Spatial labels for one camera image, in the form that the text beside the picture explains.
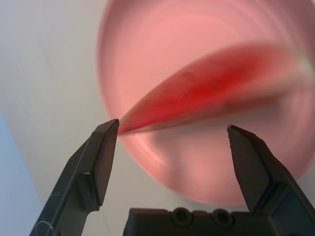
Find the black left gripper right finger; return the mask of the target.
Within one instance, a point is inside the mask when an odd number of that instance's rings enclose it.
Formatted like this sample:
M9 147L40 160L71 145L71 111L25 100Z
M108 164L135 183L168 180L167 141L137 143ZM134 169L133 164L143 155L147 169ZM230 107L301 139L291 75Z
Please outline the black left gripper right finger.
M229 125L227 132L235 176L250 212L315 212L291 173L261 138L235 125Z

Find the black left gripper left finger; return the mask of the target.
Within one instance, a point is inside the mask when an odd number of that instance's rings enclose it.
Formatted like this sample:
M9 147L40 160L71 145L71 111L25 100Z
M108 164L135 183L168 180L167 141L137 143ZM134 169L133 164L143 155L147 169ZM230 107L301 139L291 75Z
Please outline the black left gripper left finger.
M30 235L80 236L88 215L103 205L119 120L99 125L66 163Z

